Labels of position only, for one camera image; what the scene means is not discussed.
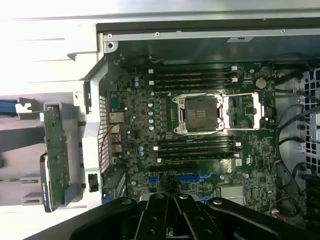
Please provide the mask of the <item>blue expansion slot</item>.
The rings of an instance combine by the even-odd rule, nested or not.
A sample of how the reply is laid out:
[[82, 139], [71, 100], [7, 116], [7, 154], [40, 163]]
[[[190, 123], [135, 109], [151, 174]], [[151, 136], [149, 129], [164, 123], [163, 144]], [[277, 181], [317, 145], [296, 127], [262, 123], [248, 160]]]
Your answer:
[[[182, 183], [188, 183], [188, 182], [199, 182], [200, 177], [198, 175], [178, 175], [177, 179]], [[150, 184], [156, 184], [158, 182], [157, 176], [151, 176], [149, 177], [149, 183]]]

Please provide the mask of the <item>silver chipset heatsink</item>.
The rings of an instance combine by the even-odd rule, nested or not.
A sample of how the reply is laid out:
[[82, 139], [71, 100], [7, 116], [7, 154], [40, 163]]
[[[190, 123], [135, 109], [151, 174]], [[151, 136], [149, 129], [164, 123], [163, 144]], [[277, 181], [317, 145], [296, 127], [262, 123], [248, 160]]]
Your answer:
[[244, 187], [242, 185], [222, 185], [220, 187], [222, 198], [230, 200], [244, 199]]

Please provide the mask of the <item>long black expansion slot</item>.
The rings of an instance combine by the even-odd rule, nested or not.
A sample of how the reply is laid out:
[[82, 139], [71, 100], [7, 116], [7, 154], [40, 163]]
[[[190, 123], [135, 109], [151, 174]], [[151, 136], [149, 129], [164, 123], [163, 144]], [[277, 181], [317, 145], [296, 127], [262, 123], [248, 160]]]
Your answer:
[[148, 167], [149, 172], [166, 172], [166, 171], [186, 171], [188, 169], [197, 169], [197, 163], [183, 163], [183, 164], [167, 164], [167, 165], [153, 165]]

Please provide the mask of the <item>black RAM slot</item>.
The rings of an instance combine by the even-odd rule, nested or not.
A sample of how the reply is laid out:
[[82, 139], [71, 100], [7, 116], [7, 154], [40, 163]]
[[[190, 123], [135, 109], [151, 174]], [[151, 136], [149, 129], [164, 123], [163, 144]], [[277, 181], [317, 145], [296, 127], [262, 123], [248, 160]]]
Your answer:
[[182, 156], [210, 156], [210, 155], [223, 155], [234, 154], [237, 151], [231, 149], [223, 150], [204, 150], [204, 151], [189, 151], [189, 152], [159, 152], [159, 157], [182, 157]]
[[198, 137], [198, 138], [188, 138], [188, 139], [182, 139], [182, 138], [177, 138], [177, 139], [171, 139], [171, 140], [159, 140], [157, 141], [157, 144], [171, 144], [171, 143], [186, 143], [186, 142], [196, 142], [196, 141], [219, 141], [219, 140], [236, 140], [236, 136], [209, 136], [209, 137]]
[[233, 65], [231, 67], [227, 68], [181, 68], [181, 69], [148, 69], [148, 74], [158, 74], [158, 73], [186, 73], [186, 72], [231, 72], [231, 71], [237, 71], [238, 67], [236, 65]]
[[154, 151], [192, 151], [192, 150], [222, 150], [222, 149], [234, 149], [241, 147], [240, 142], [208, 142], [208, 143], [191, 143], [191, 144], [164, 144], [153, 147]]
[[165, 79], [165, 78], [206, 78], [206, 77], [237, 77], [236, 73], [227, 73], [227, 72], [204, 72], [204, 73], [186, 73], [186, 74], [154, 74], [154, 78]]
[[170, 85], [170, 84], [215, 84], [215, 83], [236, 83], [238, 82], [237, 77], [233, 78], [189, 78], [189, 79], [169, 79], [169, 80], [149, 80], [150, 86], [155, 85]]
[[207, 90], [227, 90], [231, 86], [227, 85], [169, 85], [169, 86], [155, 86], [153, 90], [155, 92], [170, 92], [170, 91], [207, 91]]

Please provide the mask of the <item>green motherboard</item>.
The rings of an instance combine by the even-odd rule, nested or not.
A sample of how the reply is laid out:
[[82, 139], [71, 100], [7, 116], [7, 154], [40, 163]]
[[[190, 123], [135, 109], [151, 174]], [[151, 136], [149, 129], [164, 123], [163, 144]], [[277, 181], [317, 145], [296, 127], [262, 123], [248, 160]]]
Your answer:
[[[148, 69], [222, 69], [237, 66], [237, 71], [165, 72], [147, 73]], [[234, 77], [169, 77], [154, 78], [163, 74], [235, 73]], [[178, 83], [149, 85], [153, 80], [171, 79], [231, 79], [229, 83]], [[256, 87], [256, 80], [264, 78], [264, 89]], [[154, 91], [155, 86], [231, 86], [226, 90]], [[207, 135], [184, 136], [173, 132], [178, 125], [177, 105], [173, 97], [183, 94], [219, 94], [223, 97], [224, 129]], [[106, 92], [108, 97], [108, 139], [114, 160], [125, 166], [126, 194], [139, 201], [144, 194], [157, 192], [157, 183], [150, 184], [149, 177], [161, 173], [178, 176], [198, 175], [200, 181], [180, 182], [180, 192], [194, 194], [202, 202], [221, 197], [221, 186], [242, 185], [243, 199], [228, 199], [253, 210], [269, 214], [276, 197], [272, 165], [276, 159], [276, 101], [274, 73], [262, 63], [198, 63], [130, 65], [122, 67], [114, 87]], [[236, 140], [199, 140], [157, 144], [161, 140], [195, 139], [213, 136], [235, 136]], [[161, 157], [158, 153], [195, 152], [205, 150], [154, 151], [154, 146], [191, 143], [241, 143], [241, 147], [228, 150], [233, 154], [191, 155]], [[156, 163], [157, 158], [233, 158], [236, 160], [189, 163]], [[198, 164], [197, 169], [149, 172], [148, 167], [160, 165]]]

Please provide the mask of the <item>CPU socket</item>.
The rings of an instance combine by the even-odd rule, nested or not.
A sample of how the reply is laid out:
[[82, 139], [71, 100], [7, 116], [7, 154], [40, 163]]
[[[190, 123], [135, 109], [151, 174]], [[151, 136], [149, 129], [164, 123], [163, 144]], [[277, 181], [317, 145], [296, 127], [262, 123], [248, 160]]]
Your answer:
[[211, 135], [224, 130], [223, 97], [214, 93], [186, 93], [175, 96], [177, 126], [183, 136]]

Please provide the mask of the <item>grey parts rack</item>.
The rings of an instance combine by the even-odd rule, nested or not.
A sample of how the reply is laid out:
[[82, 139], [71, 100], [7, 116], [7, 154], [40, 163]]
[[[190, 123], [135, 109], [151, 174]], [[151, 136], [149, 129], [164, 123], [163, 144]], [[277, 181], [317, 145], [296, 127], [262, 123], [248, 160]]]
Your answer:
[[83, 199], [85, 180], [81, 156], [81, 135], [84, 119], [72, 92], [11, 94], [0, 99], [31, 100], [32, 113], [0, 115], [0, 206], [39, 206], [42, 199], [40, 156], [45, 153], [45, 106], [59, 106], [67, 141], [69, 187], [65, 204], [70, 207]]

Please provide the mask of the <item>black fan shroud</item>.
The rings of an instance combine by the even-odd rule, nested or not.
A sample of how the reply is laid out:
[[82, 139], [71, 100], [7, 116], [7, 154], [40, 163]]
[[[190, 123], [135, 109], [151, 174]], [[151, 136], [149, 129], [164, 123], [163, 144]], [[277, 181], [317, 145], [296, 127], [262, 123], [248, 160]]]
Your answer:
[[320, 228], [320, 177], [306, 178], [306, 219], [309, 226]]

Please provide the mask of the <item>perforated metal drive cage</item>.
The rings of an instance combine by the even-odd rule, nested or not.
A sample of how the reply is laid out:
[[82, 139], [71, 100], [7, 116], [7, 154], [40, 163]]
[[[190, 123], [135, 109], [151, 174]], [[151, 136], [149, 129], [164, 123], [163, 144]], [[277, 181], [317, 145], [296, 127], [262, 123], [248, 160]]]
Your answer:
[[[304, 93], [320, 100], [320, 68], [305, 72], [303, 80]], [[309, 155], [307, 161], [316, 163], [320, 159], [320, 110], [307, 115], [305, 123], [305, 151]]]

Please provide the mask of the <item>open dark PC case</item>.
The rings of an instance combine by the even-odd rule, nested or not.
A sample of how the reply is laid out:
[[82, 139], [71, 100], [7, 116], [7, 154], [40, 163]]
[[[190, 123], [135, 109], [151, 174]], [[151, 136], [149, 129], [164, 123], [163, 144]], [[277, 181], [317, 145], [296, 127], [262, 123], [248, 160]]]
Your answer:
[[275, 200], [269, 216], [320, 234], [306, 218], [306, 178], [320, 177], [320, 159], [306, 154], [305, 117], [320, 99], [304, 92], [304, 73], [320, 68], [320, 29], [103, 32], [103, 58], [86, 90], [89, 114], [82, 139], [86, 194], [94, 208], [127, 195], [125, 166], [110, 153], [106, 92], [124, 65], [262, 63], [274, 74]]

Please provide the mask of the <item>hard disk with blue rails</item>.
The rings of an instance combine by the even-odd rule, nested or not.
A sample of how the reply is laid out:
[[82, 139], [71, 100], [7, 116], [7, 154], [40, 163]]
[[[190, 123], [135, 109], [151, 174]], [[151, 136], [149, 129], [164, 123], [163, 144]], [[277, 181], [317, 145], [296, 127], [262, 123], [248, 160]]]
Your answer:
[[16, 116], [32, 112], [32, 103], [28, 98], [0, 99], [0, 115]]

